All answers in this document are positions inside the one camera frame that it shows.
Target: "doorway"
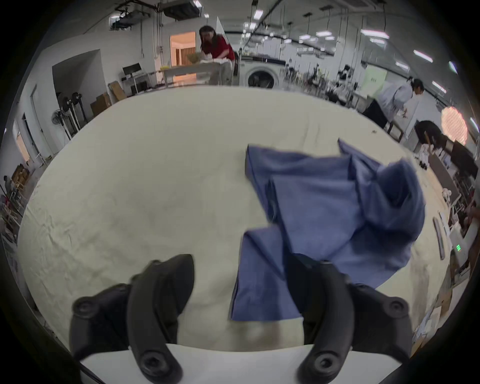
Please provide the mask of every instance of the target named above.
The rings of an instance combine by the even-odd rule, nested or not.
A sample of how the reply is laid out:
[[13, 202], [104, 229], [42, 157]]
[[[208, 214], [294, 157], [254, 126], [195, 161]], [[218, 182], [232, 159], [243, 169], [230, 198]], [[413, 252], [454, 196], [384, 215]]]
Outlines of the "doorway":
[[[76, 128], [84, 127], [93, 119], [90, 105], [98, 96], [107, 92], [100, 50], [85, 52], [61, 61], [52, 67], [52, 74], [59, 109], [65, 112], [68, 131], [73, 136], [77, 133]], [[81, 103], [74, 94], [81, 95]], [[62, 108], [65, 100], [72, 101], [73, 111], [66, 106]]]
[[[170, 36], [170, 60], [172, 67], [190, 65], [192, 62], [188, 59], [188, 55], [195, 53], [195, 50], [195, 32], [186, 32]], [[195, 73], [173, 77], [173, 83], [175, 85], [195, 84], [196, 82], [197, 75]]]

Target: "blue cloth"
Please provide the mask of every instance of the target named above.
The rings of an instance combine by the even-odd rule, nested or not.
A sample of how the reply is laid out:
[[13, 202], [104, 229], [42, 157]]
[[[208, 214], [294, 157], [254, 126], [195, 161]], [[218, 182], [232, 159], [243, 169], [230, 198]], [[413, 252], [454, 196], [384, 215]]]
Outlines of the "blue cloth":
[[249, 145], [245, 173], [272, 225], [243, 235], [232, 320], [299, 317], [284, 257], [329, 260], [353, 283], [378, 287], [410, 258], [425, 220], [415, 170], [382, 166], [338, 140], [342, 156], [315, 158]]

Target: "cardboard box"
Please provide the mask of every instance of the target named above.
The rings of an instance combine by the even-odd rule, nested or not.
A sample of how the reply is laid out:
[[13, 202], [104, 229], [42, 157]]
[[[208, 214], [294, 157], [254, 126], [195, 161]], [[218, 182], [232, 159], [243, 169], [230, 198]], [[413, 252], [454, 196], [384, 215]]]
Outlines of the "cardboard box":
[[114, 81], [114, 82], [108, 84], [108, 87], [110, 88], [110, 90], [112, 91], [113, 95], [115, 96], [115, 98], [116, 98], [118, 101], [127, 98], [127, 95], [126, 95], [125, 92], [123, 91], [123, 89], [122, 89], [122, 87], [120, 86], [120, 84], [119, 84], [118, 81]]
[[108, 107], [112, 106], [112, 102], [110, 101], [110, 96], [107, 92], [102, 93], [100, 96], [96, 98], [96, 101], [90, 104], [90, 108], [92, 109], [93, 115], [98, 116], [101, 112], [106, 110]]

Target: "pipe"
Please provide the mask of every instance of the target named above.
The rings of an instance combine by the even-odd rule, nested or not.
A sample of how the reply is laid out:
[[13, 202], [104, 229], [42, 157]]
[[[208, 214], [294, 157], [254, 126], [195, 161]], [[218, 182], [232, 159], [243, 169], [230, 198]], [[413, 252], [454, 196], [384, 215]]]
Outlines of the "pipe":
[[252, 31], [252, 33], [250, 34], [250, 37], [248, 38], [247, 42], [245, 43], [245, 45], [242, 47], [242, 49], [245, 49], [245, 47], [247, 46], [248, 43], [250, 43], [250, 40], [252, 39], [252, 36], [255, 34], [255, 32], [257, 32], [257, 29], [260, 28], [260, 26], [262, 25], [262, 23], [267, 19], [267, 17], [275, 10], [275, 8], [282, 2], [283, 0], [276, 0], [275, 4], [272, 6], [272, 8], [270, 8], [270, 10], [267, 12], [267, 14], [258, 22], [257, 26], [255, 27], [255, 29]]

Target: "washing machine door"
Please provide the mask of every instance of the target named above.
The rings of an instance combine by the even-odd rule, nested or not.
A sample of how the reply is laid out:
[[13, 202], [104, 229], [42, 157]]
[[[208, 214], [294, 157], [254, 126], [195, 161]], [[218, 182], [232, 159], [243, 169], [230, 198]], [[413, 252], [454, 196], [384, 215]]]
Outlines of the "washing machine door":
[[279, 78], [275, 71], [266, 65], [254, 66], [243, 77], [243, 86], [258, 88], [278, 88]]

